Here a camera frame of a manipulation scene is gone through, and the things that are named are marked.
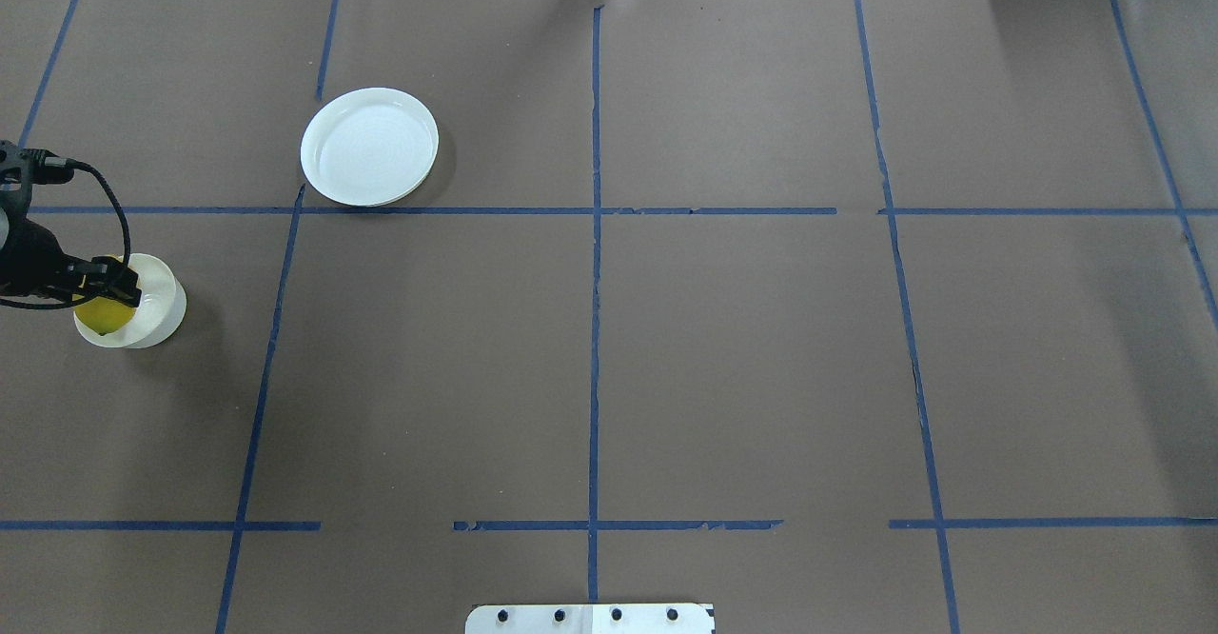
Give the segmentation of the yellow lemon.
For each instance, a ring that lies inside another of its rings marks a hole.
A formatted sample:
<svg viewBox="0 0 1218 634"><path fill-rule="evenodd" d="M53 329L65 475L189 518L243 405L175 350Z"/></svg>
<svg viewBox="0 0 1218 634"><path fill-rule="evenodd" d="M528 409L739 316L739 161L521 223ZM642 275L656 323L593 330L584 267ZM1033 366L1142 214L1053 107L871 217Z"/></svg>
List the yellow lemon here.
<svg viewBox="0 0 1218 634"><path fill-rule="evenodd" d="M84 294L77 294L77 297L80 301ZM130 322L135 316L136 309L119 305L113 303L113 301L94 299L76 305L73 312L78 321L93 330L94 333L108 335L114 333L114 331Z"/></svg>

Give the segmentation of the white bowl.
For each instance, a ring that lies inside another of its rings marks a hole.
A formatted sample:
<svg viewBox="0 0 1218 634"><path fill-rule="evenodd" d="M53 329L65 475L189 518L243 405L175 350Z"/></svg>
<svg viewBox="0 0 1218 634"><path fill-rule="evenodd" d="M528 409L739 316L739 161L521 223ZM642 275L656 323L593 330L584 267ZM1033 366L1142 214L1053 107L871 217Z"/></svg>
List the white bowl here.
<svg viewBox="0 0 1218 634"><path fill-rule="evenodd" d="M164 260L155 256L134 253L129 260L136 274L141 299L132 316L110 333L96 333L86 322L80 308L73 312L78 333L93 346L104 348L139 349L157 346L180 326L188 312L186 288L183 288Z"/></svg>

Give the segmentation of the white plate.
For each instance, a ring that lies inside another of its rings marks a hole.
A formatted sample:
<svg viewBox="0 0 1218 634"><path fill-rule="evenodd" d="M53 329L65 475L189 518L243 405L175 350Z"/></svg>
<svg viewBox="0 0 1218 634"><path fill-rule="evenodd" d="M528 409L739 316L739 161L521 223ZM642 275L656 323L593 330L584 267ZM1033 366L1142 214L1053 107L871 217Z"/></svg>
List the white plate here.
<svg viewBox="0 0 1218 634"><path fill-rule="evenodd" d="M298 162L304 181L350 208L379 208L421 187L438 158L431 110L410 92L343 92L304 127Z"/></svg>

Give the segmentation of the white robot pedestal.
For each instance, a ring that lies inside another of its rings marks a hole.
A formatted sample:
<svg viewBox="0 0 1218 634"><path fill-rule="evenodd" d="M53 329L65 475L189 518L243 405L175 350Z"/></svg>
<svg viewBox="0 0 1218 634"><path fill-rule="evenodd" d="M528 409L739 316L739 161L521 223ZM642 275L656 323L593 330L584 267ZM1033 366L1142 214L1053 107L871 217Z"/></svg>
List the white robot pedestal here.
<svg viewBox="0 0 1218 634"><path fill-rule="evenodd" d="M465 633L715 633L711 604L485 604Z"/></svg>

